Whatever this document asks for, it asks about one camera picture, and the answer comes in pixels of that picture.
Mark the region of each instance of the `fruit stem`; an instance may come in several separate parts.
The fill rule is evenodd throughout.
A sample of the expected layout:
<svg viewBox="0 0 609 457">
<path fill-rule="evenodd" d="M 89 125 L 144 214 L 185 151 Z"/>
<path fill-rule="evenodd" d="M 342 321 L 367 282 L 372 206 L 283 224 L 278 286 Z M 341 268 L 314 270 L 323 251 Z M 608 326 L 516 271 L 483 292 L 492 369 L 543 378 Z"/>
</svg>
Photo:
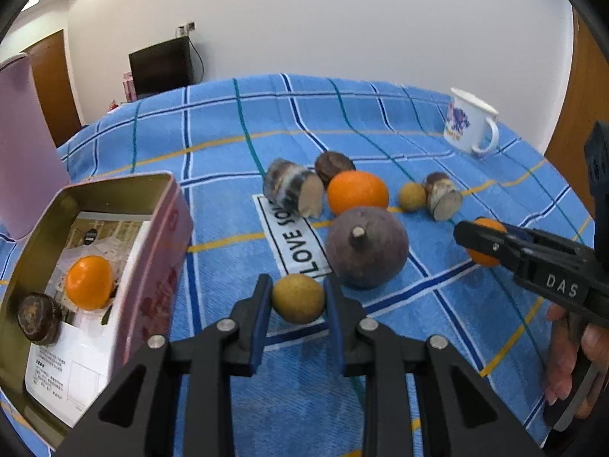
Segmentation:
<svg viewBox="0 0 609 457">
<path fill-rule="evenodd" d="M 351 235 L 349 236 L 349 244 L 351 244 L 351 247 L 361 249 L 367 241 L 368 236 L 366 235 L 366 229 L 360 226 L 353 227 Z"/>
</svg>

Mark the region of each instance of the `tangerine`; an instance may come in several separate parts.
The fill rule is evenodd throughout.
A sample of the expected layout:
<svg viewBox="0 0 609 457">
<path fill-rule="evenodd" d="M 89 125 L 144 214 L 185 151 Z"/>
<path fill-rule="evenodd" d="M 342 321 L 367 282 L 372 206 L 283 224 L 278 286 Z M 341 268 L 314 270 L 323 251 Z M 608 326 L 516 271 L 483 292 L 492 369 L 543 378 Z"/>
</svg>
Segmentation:
<svg viewBox="0 0 609 457">
<path fill-rule="evenodd" d="M 386 208 L 389 190 L 374 174 L 359 170 L 340 172 L 328 185 L 328 204 L 336 216 L 357 206 Z"/>
<path fill-rule="evenodd" d="M 75 306 L 85 311 L 105 306 L 114 288 L 112 266 L 101 256 L 85 256 L 66 274 L 64 291 Z"/>
<path fill-rule="evenodd" d="M 482 227 L 488 227 L 489 229 L 499 230 L 503 233 L 507 232 L 506 227 L 504 227 L 501 222 L 492 220 L 491 218 L 476 218 L 474 223 Z M 472 261 L 478 263 L 480 266 L 491 268 L 492 266 L 497 266 L 499 264 L 499 260 L 496 257 L 492 257 L 488 254 L 483 254 L 472 249 L 466 248 L 465 250 L 467 250 L 467 253 L 470 255 Z"/>
</svg>

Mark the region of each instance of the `tablecloth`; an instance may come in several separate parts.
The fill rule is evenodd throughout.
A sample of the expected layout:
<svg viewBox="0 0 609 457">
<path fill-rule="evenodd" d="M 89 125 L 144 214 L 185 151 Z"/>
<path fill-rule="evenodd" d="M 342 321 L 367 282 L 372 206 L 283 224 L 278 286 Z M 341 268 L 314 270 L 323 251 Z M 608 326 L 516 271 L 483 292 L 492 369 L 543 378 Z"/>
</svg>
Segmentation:
<svg viewBox="0 0 609 457">
<path fill-rule="evenodd" d="M 277 227 L 266 221 L 273 209 L 259 196 L 269 164 L 282 157 L 312 166 L 326 150 L 348 155 L 358 169 L 386 182 L 389 209 L 407 230 L 410 254 L 386 285 L 369 292 L 346 289 L 347 295 L 400 334 L 445 335 L 541 442 L 548 431 L 541 410 L 547 305 L 514 285 L 505 269 L 473 263 L 454 242 L 453 224 L 487 216 L 592 245 L 593 222 L 560 174 L 505 125 L 498 148 L 484 157 L 453 149 L 442 138 L 449 99 L 385 82 L 285 74 L 223 80 L 124 105 L 78 132 L 59 152 L 74 181 L 171 171 L 181 184 L 195 228 L 171 339 L 227 316 L 235 301 L 252 293 L 259 273 L 277 280 L 293 270 L 294 259 L 283 256 L 285 249 L 275 241 Z M 465 195 L 453 220 L 400 212 L 400 187 L 436 171 L 450 175 Z M 275 217 L 275 225 L 287 218 Z M 326 205 L 321 218 L 307 224 L 310 267 L 317 259 L 314 265 L 323 269 L 332 218 Z M 0 293 L 18 255 L 19 247 L 2 231 Z M 421 455 L 415 390 L 409 377 L 407 383 Z M 338 457 L 356 451 L 363 428 L 359 392 L 337 373 L 323 318 L 294 326 L 273 313 L 258 373 L 233 378 L 236 452 Z M 51 454 L 5 398 L 2 407 L 37 456 Z M 183 412 L 177 428 L 180 434 Z M 180 438 L 175 445 L 181 455 Z"/>
</svg>

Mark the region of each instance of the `ceiling light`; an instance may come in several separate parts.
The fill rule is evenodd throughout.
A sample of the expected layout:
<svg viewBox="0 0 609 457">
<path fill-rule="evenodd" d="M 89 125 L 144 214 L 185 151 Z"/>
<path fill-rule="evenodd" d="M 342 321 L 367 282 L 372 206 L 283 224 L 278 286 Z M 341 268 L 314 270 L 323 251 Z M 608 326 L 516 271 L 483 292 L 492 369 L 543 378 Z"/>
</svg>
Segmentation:
<svg viewBox="0 0 609 457">
<path fill-rule="evenodd" d="M 38 3 L 40 0 L 27 0 L 27 3 L 25 5 L 25 7 L 23 7 L 21 9 L 21 11 L 23 12 L 23 10 L 27 10 L 28 8 L 33 7 L 36 3 Z"/>
</svg>

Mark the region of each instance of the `mug handle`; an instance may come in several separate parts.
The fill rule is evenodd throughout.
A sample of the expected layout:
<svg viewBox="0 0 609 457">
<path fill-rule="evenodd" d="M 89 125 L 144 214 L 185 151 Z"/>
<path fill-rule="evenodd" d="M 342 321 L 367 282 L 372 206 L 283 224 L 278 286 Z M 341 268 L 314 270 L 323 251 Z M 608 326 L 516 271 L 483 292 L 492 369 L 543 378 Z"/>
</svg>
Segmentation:
<svg viewBox="0 0 609 457">
<path fill-rule="evenodd" d="M 491 127 L 493 136 L 491 137 L 491 143 L 484 149 L 480 149 L 478 146 L 471 147 L 471 150 L 479 155 L 483 155 L 484 153 L 488 153 L 492 149 L 495 149 L 499 143 L 499 128 L 497 127 L 497 124 L 491 117 L 486 117 L 486 123 L 488 123 L 488 126 Z"/>
</svg>

